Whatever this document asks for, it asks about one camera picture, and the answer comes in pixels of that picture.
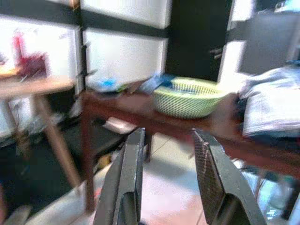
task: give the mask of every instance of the black door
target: black door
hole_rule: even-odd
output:
[[[232,0],[173,0],[165,72],[216,81]]]

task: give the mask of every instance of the pile of clothes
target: pile of clothes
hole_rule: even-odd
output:
[[[249,77],[239,91],[238,108],[245,137],[300,151],[300,66]]]

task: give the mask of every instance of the woven basket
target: woven basket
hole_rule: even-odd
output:
[[[178,77],[172,89],[159,87],[153,92],[156,109],[170,116],[194,119],[209,115],[226,93],[217,83]]]

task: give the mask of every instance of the gray fabric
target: gray fabric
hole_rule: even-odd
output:
[[[288,66],[252,76],[240,91],[247,98],[244,136],[300,136],[300,67]]]

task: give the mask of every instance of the tiled floor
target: tiled floor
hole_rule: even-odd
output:
[[[153,159],[144,164],[142,214],[147,225],[205,225],[201,198],[195,171],[195,158],[191,148],[164,135],[155,135]],[[99,194],[109,167],[95,176],[95,189]],[[256,177],[246,174],[251,187]],[[265,209],[274,183],[266,183],[260,195],[260,207]],[[44,211],[32,217],[26,225],[91,225],[93,215],[84,214],[84,195],[74,191],[55,201]],[[287,224],[285,221],[270,224]],[[300,204],[293,212],[289,225],[300,223]]]

